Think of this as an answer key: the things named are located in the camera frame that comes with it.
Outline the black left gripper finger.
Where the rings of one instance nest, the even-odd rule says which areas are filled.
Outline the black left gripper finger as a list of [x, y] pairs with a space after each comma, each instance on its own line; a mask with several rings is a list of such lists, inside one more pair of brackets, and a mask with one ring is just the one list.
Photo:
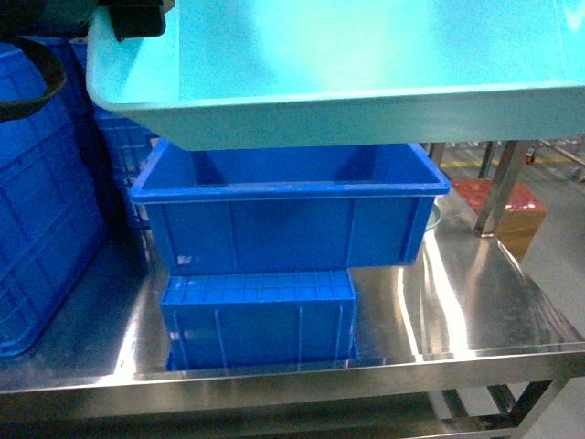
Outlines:
[[107, 9], [118, 42], [129, 38], [160, 37], [166, 29], [165, 15], [176, 0], [101, 0]]

